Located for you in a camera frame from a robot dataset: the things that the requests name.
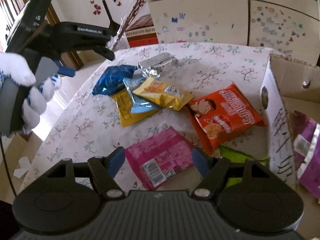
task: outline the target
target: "pink snack bag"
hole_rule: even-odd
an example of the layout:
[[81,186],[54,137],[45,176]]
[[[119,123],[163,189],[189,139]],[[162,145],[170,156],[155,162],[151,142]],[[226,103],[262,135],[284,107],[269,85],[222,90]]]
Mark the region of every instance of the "pink snack bag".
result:
[[169,177],[193,166],[193,145],[172,126],[125,150],[133,172],[147,190],[156,190]]
[[320,124],[305,114],[294,111],[297,134],[294,143],[297,177],[314,197],[320,199]]

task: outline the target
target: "blue snack bag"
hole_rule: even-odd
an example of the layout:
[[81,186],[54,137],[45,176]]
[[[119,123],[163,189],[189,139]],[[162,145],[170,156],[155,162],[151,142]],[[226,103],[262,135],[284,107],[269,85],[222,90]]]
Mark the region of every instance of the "blue snack bag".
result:
[[92,94],[112,95],[125,88],[123,78],[132,78],[136,66],[110,66],[99,78],[92,90]]
[[136,79],[132,79],[132,78],[123,79],[123,83],[126,86],[127,91],[132,99],[132,108],[131,108],[132,114],[145,113],[151,110],[161,109],[160,106],[157,106],[156,104],[131,93],[131,91],[141,86],[141,84],[145,81],[146,81],[146,78],[144,77],[136,78]]

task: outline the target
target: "white paper scrap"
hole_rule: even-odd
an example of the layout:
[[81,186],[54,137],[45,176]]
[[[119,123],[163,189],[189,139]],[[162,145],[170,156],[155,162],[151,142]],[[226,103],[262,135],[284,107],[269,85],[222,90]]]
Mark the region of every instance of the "white paper scrap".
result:
[[26,174],[31,168],[31,163],[28,157],[22,157],[18,161],[20,165],[20,169],[15,169],[13,175],[20,179],[24,174]]
[[28,172],[29,169],[15,169],[13,175],[20,179],[24,174]]
[[22,157],[20,160],[19,160],[19,164],[20,164],[20,168],[22,169],[30,169],[31,168],[31,163],[28,159],[28,157]]

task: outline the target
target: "silver foil wrapper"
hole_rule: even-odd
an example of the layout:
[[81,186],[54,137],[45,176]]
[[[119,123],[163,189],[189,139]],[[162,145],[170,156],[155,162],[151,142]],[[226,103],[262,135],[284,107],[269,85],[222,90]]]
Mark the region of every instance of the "silver foil wrapper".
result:
[[161,53],[138,64],[138,69],[146,78],[159,78],[179,66],[178,60],[170,53]]
[[298,179],[300,179],[303,175],[303,173],[305,172],[305,170],[307,169],[312,157],[313,157],[313,154],[315,153],[315,150],[316,150],[316,146],[317,146],[317,142],[318,142],[318,139],[319,139],[319,135],[320,135],[320,124],[317,123],[316,124],[316,129],[313,133],[313,137],[312,137],[312,140],[311,140],[311,143],[310,143],[310,148],[309,148],[309,151],[306,155],[306,157],[304,158],[304,163],[302,163],[300,165],[300,168],[298,169],[297,171],[297,177]]

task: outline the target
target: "red flower decal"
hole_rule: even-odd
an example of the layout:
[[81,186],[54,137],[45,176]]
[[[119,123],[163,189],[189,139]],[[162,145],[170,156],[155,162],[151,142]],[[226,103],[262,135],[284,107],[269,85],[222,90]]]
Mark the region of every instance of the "red flower decal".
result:
[[101,13],[101,6],[98,4],[94,5],[95,11],[93,12],[94,15],[99,15]]

